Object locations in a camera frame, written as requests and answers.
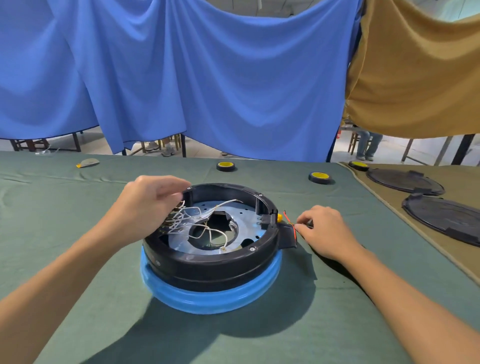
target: shoe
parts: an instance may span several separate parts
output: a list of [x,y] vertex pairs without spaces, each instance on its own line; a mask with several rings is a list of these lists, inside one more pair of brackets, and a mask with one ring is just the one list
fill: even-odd
[[171,157],[175,154],[175,149],[171,145],[167,145],[165,149],[162,149],[161,153],[164,157]]
[[145,151],[148,152],[153,152],[154,150],[159,149],[160,147],[158,146],[157,143],[155,142],[148,142],[148,145],[145,147]]

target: person's left hand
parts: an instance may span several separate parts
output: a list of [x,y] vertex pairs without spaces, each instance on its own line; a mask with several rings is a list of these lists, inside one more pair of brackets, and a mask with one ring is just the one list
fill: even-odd
[[127,183],[117,201],[88,234],[118,249],[141,240],[162,224],[190,185],[173,176],[140,176]]

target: roll of electrical tape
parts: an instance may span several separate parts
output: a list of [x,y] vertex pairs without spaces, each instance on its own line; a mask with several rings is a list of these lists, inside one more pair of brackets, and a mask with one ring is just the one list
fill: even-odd
[[220,162],[216,164],[216,169],[222,172],[232,172],[235,170],[235,164],[232,162]]
[[328,174],[322,172],[312,172],[309,174],[308,179],[313,183],[319,184],[329,184],[332,181]]
[[355,170],[361,170],[362,172],[368,171],[370,168],[368,164],[362,163],[362,162],[357,162],[357,161],[351,161],[348,163],[350,167],[352,167]]

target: blue jeans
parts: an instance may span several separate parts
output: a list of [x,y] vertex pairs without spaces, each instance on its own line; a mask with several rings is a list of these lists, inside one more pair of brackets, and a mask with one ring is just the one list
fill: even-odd
[[[371,133],[367,131],[357,132],[357,134],[360,136],[359,146],[357,149],[357,157],[373,157],[373,155],[377,151],[378,145],[380,144],[384,136],[381,134]],[[365,149],[367,148],[367,142],[370,140],[370,137],[372,137],[372,142],[370,143],[368,150],[365,151]]]

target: red wire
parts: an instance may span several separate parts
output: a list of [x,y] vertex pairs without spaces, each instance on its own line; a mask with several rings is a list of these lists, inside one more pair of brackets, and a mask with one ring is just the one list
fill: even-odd
[[287,212],[286,212],[285,210],[283,210],[283,216],[285,216],[285,218],[287,219],[288,223],[293,227],[293,237],[295,238],[295,241],[297,241],[297,231],[295,230],[295,226],[292,224],[292,222],[291,222],[290,219],[288,218]]

